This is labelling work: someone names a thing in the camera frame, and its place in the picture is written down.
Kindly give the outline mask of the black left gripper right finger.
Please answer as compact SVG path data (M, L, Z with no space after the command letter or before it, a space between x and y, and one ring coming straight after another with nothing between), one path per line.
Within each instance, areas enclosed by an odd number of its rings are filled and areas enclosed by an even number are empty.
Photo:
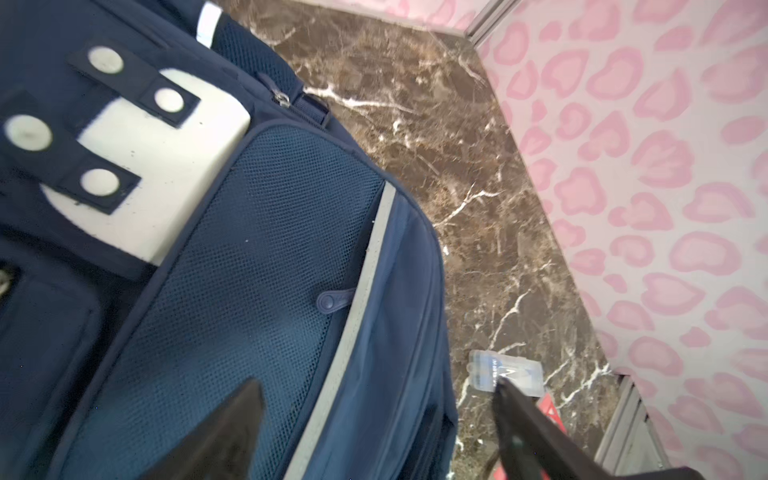
M498 381L492 401L501 464L509 479L700 479L689 467L612 475L582 451L510 381Z

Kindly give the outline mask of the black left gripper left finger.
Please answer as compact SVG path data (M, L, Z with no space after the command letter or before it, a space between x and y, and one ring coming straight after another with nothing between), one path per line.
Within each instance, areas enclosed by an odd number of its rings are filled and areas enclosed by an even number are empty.
M249 378L142 477L245 479L264 413L262 385Z

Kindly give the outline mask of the navy blue student backpack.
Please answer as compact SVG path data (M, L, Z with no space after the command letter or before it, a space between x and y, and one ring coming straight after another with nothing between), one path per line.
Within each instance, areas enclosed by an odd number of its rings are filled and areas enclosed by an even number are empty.
M211 1L1 5L1 475L144 479L239 385L245 479L443 479L439 241Z

